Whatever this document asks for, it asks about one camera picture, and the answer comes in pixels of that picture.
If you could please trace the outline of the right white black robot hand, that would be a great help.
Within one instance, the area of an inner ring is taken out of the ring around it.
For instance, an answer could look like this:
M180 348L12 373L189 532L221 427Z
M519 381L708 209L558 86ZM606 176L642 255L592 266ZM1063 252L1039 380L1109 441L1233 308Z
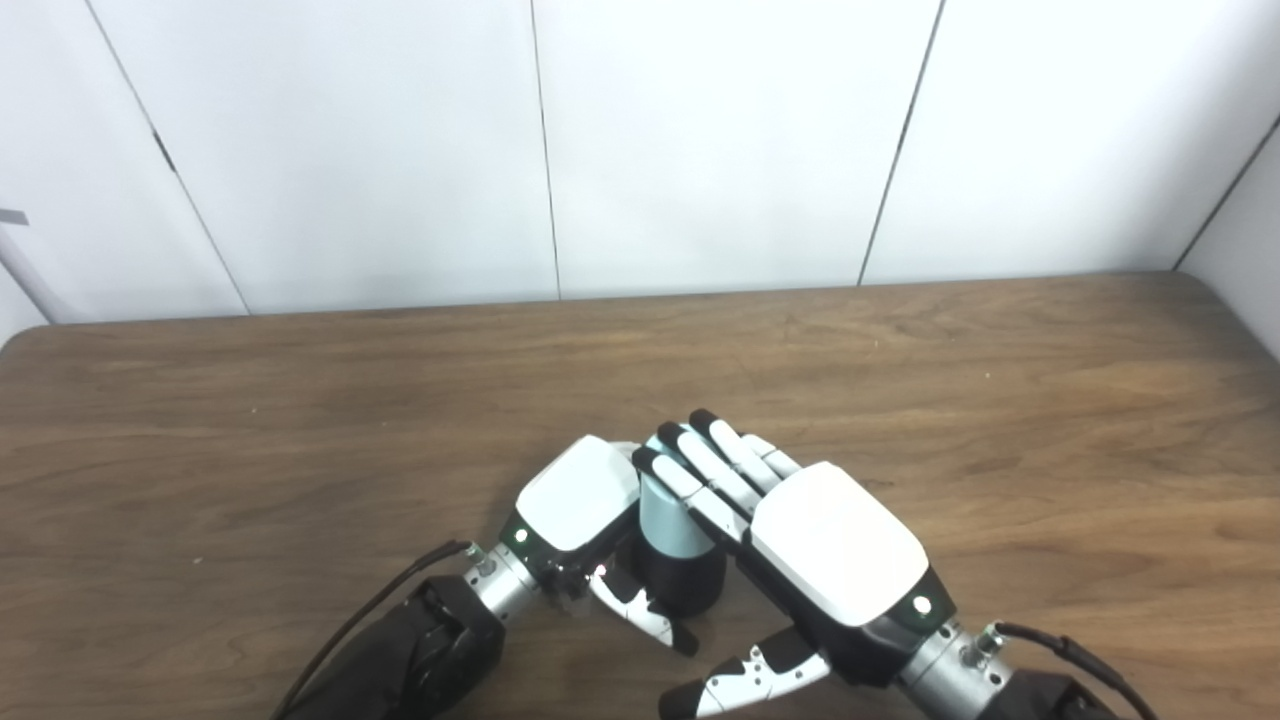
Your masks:
M631 461L791 621L667 691L663 719L726 714L827 676L886 688L956 611L923 543L832 462L804 466L705 409L662 424Z

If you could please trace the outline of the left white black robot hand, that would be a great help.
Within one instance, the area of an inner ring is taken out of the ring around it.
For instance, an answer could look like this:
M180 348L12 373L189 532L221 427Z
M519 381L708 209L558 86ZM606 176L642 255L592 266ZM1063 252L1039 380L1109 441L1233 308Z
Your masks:
M698 638L616 557L640 527L637 447L584 436L520 491L488 555L492 573L471 580L500 623L534 600L596 598L659 644L698 652Z

